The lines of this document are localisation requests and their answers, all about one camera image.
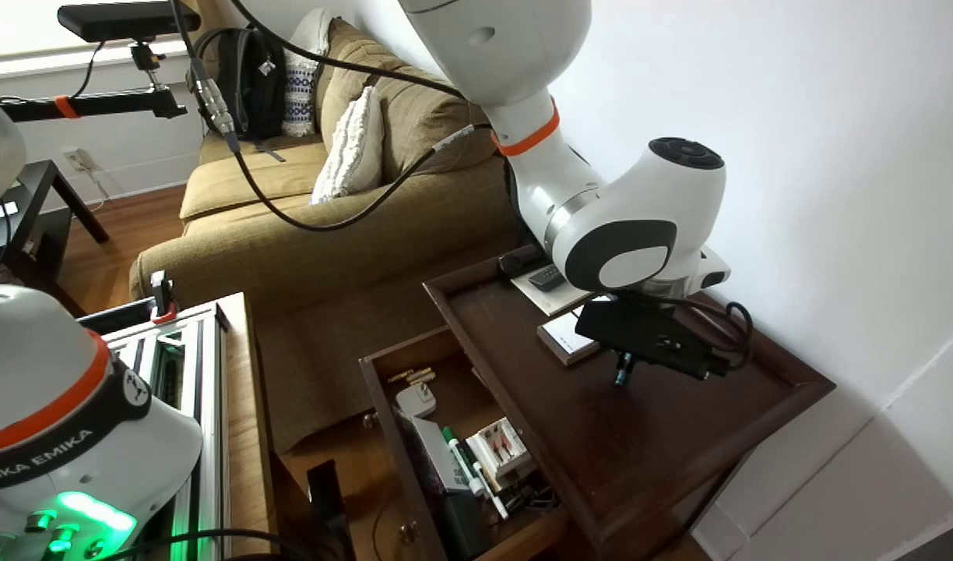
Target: couch armrest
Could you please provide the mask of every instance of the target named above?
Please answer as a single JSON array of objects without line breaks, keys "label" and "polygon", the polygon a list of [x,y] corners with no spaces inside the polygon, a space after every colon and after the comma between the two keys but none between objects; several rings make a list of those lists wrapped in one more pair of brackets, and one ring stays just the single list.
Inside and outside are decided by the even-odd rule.
[{"label": "couch armrest", "polygon": [[[501,163],[453,174],[415,174],[370,219],[304,233],[263,204],[199,219],[185,236],[150,245],[130,265],[130,293],[146,290],[150,270],[168,270],[185,304],[243,290],[256,312],[309,304],[334,293],[381,282],[466,245],[512,236],[513,216]],[[282,201],[300,221],[338,221],[373,193],[309,204]]]}]

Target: dark wood cabinet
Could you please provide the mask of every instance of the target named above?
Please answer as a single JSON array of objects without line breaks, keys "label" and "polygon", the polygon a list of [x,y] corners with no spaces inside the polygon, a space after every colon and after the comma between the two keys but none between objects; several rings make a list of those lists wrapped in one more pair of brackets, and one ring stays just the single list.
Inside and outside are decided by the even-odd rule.
[{"label": "dark wood cabinet", "polygon": [[[630,385],[613,385],[613,353],[563,366],[537,337],[543,312],[500,278],[495,259],[437,278],[428,293],[450,329],[365,357],[386,434],[394,411],[384,378],[425,360],[456,360],[450,370],[466,389],[444,398],[434,385],[440,415],[465,415],[456,416],[465,426],[508,415],[561,498],[549,522],[537,520],[537,537],[584,539],[595,559],[653,556],[702,515],[759,438],[831,389],[822,373],[759,333],[746,366],[706,384],[639,363]],[[394,449],[401,482],[419,486],[412,457]],[[412,510],[419,531],[437,542],[425,492]]]}]

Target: tan couch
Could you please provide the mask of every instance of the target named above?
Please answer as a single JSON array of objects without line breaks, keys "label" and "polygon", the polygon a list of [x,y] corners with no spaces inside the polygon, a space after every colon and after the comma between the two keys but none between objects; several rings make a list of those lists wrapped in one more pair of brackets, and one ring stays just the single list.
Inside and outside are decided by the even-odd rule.
[{"label": "tan couch", "polygon": [[[376,41],[331,26],[331,57],[415,72]],[[339,221],[376,193],[309,204],[331,135],[368,76],[324,68],[319,117],[324,144],[287,141],[272,153],[249,150],[263,189],[294,219]],[[381,79],[384,179],[394,179],[450,132],[481,111],[440,89]],[[130,290],[143,293],[150,270],[168,270],[185,304],[243,290],[249,298],[279,449],[368,411],[355,366],[357,354],[437,327],[420,280],[512,245],[506,163],[483,135],[450,145],[370,219],[338,233],[304,233],[274,219],[247,186],[222,141],[206,141],[182,201],[185,233],[139,252]]]}]

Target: throw pillow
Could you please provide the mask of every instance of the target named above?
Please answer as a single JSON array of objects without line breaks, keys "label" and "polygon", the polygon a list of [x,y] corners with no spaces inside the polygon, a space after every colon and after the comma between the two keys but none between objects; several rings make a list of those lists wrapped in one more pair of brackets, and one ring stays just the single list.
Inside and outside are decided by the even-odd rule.
[{"label": "throw pillow", "polygon": [[[326,51],[326,27],[331,27],[326,9],[313,9],[303,16],[296,30],[289,35],[289,44],[324,53]],[[316,138],[316,79],[319,79],[319,58],[304,58],[303,53],[287,51],[287,111],[283,111],[283,135],[287,138]]]},{"label": "throw pillow", "polygon": [[365,87],[334,129],[331,153],[313,189],[313,204],[373,189],[384,174],[384,114],[376,87]]}]

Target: electrical outlet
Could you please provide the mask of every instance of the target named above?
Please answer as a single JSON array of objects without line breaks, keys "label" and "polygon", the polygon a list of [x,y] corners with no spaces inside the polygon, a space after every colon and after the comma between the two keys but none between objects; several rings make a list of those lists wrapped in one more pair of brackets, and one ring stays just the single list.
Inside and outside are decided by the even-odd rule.
[{"label": "electrical outlet", "polygon": [[95,172],[97,167],[95,157],[82,145],[62,150],[62,157],[69,159],[69,164],[74,172]]}]

